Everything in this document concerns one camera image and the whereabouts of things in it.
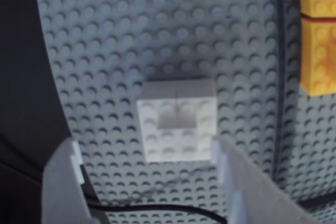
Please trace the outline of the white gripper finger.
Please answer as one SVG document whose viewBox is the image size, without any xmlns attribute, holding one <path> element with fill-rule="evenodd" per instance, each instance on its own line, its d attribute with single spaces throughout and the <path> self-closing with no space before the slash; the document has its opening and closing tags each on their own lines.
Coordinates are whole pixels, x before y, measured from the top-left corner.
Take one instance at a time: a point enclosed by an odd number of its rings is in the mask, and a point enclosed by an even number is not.
<svg viewBox="0 0 336 224">
<path fill-rule="evenodd" d="M 43 171 L 41 222 L 95 223 L 81 185 L 83 158 L 79 144 L 69 137 L 54 151 Z"/>
<path fill-rule="evenodd" d="M 233 142 L 213 137 L 211 163 L 224 189 L 228 223 L 318 223 Z"/>
</svg>

